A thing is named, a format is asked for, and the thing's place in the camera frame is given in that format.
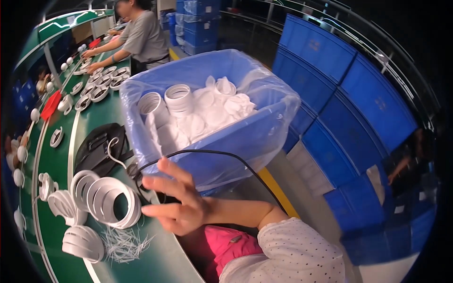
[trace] black cable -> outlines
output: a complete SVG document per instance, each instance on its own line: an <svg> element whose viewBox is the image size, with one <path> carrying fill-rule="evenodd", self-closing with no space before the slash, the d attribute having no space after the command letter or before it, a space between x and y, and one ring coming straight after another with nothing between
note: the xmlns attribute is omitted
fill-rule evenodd
<svg viewBox="0 0 453 283"><path fill-rule="evenodd" d="M182 154L182 153L190 153L190 152L199 152L199 153L214 153L214 154L220 154L220 155L227 155L227 156L231 156L231 157L234 157L236 158L237 160L241 161L242 164L244 164L247 169L250 170L250 172L252 172L252 174L261 182L261 184L263 184L263 186L267 189L267 191L271 194L271 196L275 199L275 201L277 202L277 204L279 205L279 207L281 208L281 210L283 210L284 212L286 212L286 210L283 208L282 204L280 203L280 201L278 200L278 198L275 196L275 194L272 192L272 190L266 185L266 183L263 181L263 179L261 179L261 177L250 167L249 164L247 164L247 162L245 160L243 160L241 157L237 156L236 154L233 154L233 153L229 153L229 152L223 152L223 151L218 151L218 150L208 150L208 149L183 149L183 150L180 150L180 151L177 151L177 152L174 152L172 154L169 154L167 155L167 158L170 158L170 157L173 157L175 155L178 155L178 154ZM140 187L138 186L138 179L139 177L141 176L141 171L153 164L156 164L157 162L159 161L159 159L155 160L155 161L152 161L142 167L140 167L138 170L137 170L137 174L134 176L134 181L135 181L135 185L137 186L138 188L138 191L139 191L139 194L142 196L142 198L148 203L150 204L150 202L143 196L141 190L140 190Z"/></svg>

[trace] gray t-shirt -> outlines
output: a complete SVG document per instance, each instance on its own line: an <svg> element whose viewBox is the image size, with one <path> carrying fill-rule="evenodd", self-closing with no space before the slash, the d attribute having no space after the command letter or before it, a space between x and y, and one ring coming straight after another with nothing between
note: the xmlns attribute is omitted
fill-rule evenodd
<svg viewBox="0 0 453 283"><path fill-rule="evenodd" d="M132 57L140 62L158 60L169 53L157 17L148 10L127 24L120 40L126 41L123 50L130 52Z"/></svg>

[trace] yellow floor line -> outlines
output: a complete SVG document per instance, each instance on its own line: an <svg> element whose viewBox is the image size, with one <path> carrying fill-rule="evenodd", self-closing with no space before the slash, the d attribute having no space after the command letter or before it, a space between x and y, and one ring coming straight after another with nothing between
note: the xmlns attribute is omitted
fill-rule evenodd
<svg viewBox="0 0 453 283"><path fill-rule="evenodd" d="M170 57L173 60L179 60L178 55L176 55L176 53L171 48L169 49L169 53L170 53ZM269 187L269 189L274 193L274 195L280 201L280 203L282 204L283 208L286 210L286 213L288 214L288 216L289 217L297 217L297 218L300 219L299 214L297 214L297 212L294 209L293 205L291 204L291 202L289 202L289 199L283 193L282 189L277 184L277 181L272 177L272 175L267 170L267 168L264 167L264 169L262 169L261 171L258 172L258 175L261 177L261 179L263 179L263 181L266 183L266 185Z"/></svg>

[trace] polka dot sleeve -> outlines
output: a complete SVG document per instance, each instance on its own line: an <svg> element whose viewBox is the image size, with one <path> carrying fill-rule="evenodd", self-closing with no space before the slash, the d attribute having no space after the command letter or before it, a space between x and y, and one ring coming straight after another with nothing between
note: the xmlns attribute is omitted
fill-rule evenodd
<svg viewBox="0 0 453 283"><path fill-rule="evenodd" d="M300 219L271 223L261 229L258 243L264 254L229 262L220 282L345 281L342 252Z"/></svg>

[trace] child's hand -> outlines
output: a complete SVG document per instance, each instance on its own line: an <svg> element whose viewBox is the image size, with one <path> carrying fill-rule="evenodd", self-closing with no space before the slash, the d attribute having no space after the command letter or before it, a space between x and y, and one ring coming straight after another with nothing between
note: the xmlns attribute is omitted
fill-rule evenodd
<svg viewBox="0 0 453 283"><path fill-rule="evenodd" d="M145 176L143 186L149 190L175 197L182 204L147 205L142 207L143 214L156 217L165 230L179 236L186 235L205 224L208 204L195 189L192 175L165 157L157 162L157 167L161 172L174 179Z"/></svg>

